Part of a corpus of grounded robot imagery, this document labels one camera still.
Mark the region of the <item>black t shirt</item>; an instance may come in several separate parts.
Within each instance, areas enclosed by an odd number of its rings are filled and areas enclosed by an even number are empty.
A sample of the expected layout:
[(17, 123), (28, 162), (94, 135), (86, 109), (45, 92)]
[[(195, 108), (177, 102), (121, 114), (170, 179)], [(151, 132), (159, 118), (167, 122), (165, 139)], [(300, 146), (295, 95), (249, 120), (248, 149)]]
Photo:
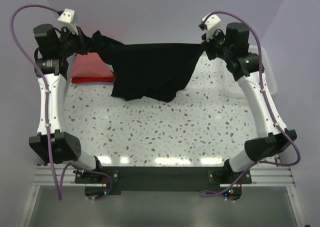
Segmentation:
[(86, 50), (112, 66), (112, 97), (126, 101), (148, 97), (171, 102), (186, 88), (203, 53), (195, 43), (124, 44), (100, 31), (84, 36)]

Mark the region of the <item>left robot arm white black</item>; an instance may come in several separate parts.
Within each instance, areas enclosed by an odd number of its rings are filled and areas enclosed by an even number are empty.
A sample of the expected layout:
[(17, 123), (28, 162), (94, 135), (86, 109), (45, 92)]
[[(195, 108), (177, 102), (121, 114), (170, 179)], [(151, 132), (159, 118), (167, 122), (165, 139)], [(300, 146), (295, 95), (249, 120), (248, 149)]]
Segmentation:
[(51, 24), (33, 29), (38, 48), (34, 52), (34, 69), (40, 88), (40, 120), (35, 136), (29, 138), (31, 149), (46, 163), (71, 164), (78, 170), (99, 171), (98, 158), (82, 150), (80, 140), (67, 132), (64, 104), (69, 87), (67, 59), (88, 53), (89, 38), (81, 28), (72, 33)]

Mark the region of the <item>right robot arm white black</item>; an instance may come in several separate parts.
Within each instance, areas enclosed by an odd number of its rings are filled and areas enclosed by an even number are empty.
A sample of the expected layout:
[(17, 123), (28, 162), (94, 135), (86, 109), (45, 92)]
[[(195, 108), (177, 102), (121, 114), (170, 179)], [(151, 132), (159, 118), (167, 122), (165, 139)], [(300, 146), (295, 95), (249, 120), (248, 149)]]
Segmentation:
[(239, 173), (284, 152), (297, 139), (297, 133), (287, 128), (277, 111), (260, 56), (249, 51), (249, 28), (240, 22), (229, 23), (225, 32), (218, 23), (206, 22), (200, 27), (206, 30), (202, 45), (208, 59), (225, 61), (254, 118), (257, 137), (247, 140), (244, 149), (224, 163), (225, 173)]

